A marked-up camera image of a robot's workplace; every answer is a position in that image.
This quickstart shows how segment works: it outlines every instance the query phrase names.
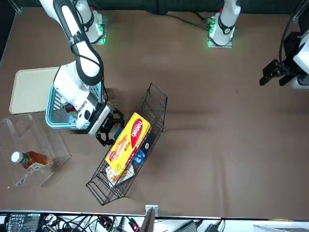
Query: cracker box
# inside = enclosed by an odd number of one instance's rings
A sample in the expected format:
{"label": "cracker box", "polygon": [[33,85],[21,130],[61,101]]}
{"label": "cracker box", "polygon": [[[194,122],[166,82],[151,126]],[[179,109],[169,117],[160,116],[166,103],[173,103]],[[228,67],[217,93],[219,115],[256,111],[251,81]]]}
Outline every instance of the cracker box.
{"label": "cracker box", "polygon": [[117,175],[124,171],[150,127],[150,123],[139,114],[132,115],[105,158]]}

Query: clear plastic bin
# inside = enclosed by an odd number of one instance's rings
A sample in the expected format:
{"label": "clear plastic bin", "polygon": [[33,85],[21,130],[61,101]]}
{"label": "clear plastic bin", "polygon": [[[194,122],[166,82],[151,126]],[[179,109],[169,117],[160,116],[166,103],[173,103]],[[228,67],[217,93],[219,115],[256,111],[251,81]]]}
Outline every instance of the clear plastic bin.
{"label": "clear plastic bin", "polygon": [[[44,113],[22,114],[3,119],[0,122],[0,148],[1,179],[7,188],[12,183],[16,187],[42,186],[70,158],[59,131],[46,125]],[[51,162],[29,171],[20,163],[12,162],[11,155],[15,151],[44,154]]]}

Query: blue basket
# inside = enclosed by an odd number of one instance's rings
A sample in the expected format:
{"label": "blue basket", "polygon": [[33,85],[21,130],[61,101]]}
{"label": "blue basket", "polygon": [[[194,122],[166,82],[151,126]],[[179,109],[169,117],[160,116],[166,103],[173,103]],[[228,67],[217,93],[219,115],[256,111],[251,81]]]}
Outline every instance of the blue basket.
{"label": "blue basket", "polygon": [[[96,95],[99,102],[102,101],[101,92],[101,83],[96,86],[90,86],[90,91]],[[78,130],[76,127],[76,120],[73,118],[69,120],[69,115],[64,109],[64,107],[60,103],[61,95],[57,93],[54,86],[52,85],[49,98],[48,105],[45,113],[45,121],[47,125],[54,129],[69,129],[71,131]],[[89,123],[86,123],[80,130],[87,129]]]}

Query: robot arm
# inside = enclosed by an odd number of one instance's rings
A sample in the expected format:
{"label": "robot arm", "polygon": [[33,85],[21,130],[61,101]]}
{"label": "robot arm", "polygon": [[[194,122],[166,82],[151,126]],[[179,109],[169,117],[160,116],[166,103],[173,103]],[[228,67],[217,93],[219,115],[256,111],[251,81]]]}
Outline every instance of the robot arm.
{"label": "robot arm", "polygon": [[209,38],[216,46],[226,46],[232,39],[240,9],[239,0],[224,0],[222,13],[212,17],[215,19],[215,29]]}
{"label": "robot arm", "polygon": [[[104,89],[103,62],[99,54],[91,46],[89,38],[94,42],[98,39],[98,30],[93,26],[98,13],[91,12],[86,0],[40,0],[47,14],[56,20],[64,30],[75,61],[59,67],[54,88],[58,94],[78,111],[76,127],[84,128],[84,132],[96,136],[102,145],[113,143],[108,133],[114,124],[124,126],[124,116],[117,109],[110,110],[107,100],[100,101],[89,90],[89,86],[101,83]],[[100,133],[106,134],[106,140]]]}
{"label": "robot arm", "polygon": [[62,26],[75,55],[79,79],[89,86],[98,84],[103,79],[103,62],[90,44],[77,15],[77,8],[71,0],[41,0],[41,4],[47,14]]}
{"label": "robot arm", "polygon": [[[284,30],[280,45],[279,60],[274,59],[263,69],[260,85],[263,86],[274,77],[281,77],[280,86],[292,82],[292,88],[309,88],[309,0],[303,0]],[[297,16],[300,32],[292,31],[286,38],[285,34]],[[282,60],[284,48],[286,59]]]}

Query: table surface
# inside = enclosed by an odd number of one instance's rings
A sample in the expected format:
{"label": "table surface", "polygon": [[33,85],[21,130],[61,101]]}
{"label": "table surface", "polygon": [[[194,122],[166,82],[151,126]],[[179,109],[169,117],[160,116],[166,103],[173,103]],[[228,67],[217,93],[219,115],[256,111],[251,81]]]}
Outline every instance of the table surface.
{"label": "table surface", "polygon": [[[62,131],[69,162],[45,188],[1,186],[0,208],[142,214],[145,204],[157,204],[165,216],[309,219],[309,91],[258,83],[287,15],[241,15],[233,49],[222,49],[207,48],[204,30],[175,18],[102,14],[109,17],[107,43],[94,47],[106,87],[127,114],[154,82],[169,98],[166,132],[128,198],[102,207],[85,184],[107,148]],[[192,13],[178,15],[201,23]],[[73,58],[61,27],[42,8],[24,8],[0,66],[0,116],[9,116],[18,70]]]}

